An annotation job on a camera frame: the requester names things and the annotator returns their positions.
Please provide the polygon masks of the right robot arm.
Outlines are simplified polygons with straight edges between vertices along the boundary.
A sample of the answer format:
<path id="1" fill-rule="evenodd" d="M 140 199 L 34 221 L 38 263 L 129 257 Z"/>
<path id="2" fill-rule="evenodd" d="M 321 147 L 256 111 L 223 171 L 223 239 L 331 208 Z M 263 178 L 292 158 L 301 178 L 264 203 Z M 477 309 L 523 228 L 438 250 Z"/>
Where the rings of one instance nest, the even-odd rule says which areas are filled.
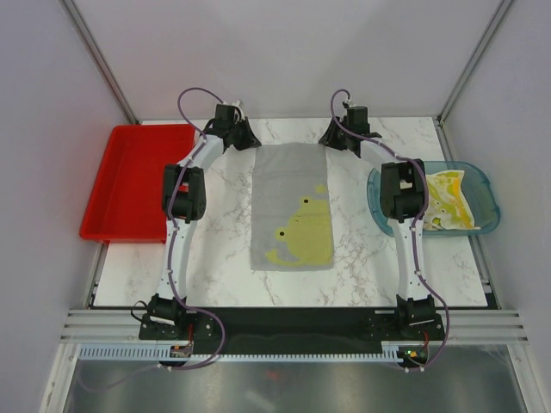
<path id="1" fill-rule="evenodd" d="M 399 266 L 393 327 L 398 336 L 413 339 L 436 321 L 436 305 L 424 286 L 423 220 L 429 190 L 424 162 L 399 155 L 371 131 L 368 109 L 344 104 L 346 114 L 333 115 L 319 143 L 350 151 L 380 174 L 380 208 L 393 231 Z"/>

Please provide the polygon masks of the grey frog towel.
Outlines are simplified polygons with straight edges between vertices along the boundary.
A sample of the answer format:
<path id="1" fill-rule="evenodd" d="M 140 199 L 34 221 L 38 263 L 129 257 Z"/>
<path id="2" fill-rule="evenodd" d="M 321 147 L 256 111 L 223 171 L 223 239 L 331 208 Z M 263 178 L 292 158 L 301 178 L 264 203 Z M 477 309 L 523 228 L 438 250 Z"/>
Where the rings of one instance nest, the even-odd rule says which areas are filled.
<path id="1" fill-rule="evenodd" d="M 325 147 L 260 147 L 252 172 L 251 268 L 325 270 L 333 256 Z"/>

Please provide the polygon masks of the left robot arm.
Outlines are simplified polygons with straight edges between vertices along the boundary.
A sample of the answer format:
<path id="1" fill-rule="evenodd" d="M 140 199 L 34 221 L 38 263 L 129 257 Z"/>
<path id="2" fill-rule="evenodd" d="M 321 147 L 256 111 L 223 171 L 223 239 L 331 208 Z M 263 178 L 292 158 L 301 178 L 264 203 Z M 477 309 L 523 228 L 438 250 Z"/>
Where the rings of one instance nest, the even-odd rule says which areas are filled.
<path id="1" fill-rule="evenodd" d="M 186 312 L 190 310 L 186 303 L 187 269 L 192 239 L 207 208 L 206 172 L 230 147 L 245 151 L 260 145 L 240 102 L 222 102 L 216 105 L 214 117 L 199 131 L 191 152 L 164 167 L 162 209 L 167 218 L 164 269 L 158 290 L 142 318 L 143 328 L 150 330 L 158 324 L 170 339 L 186 334 L 189 327 Z"/>

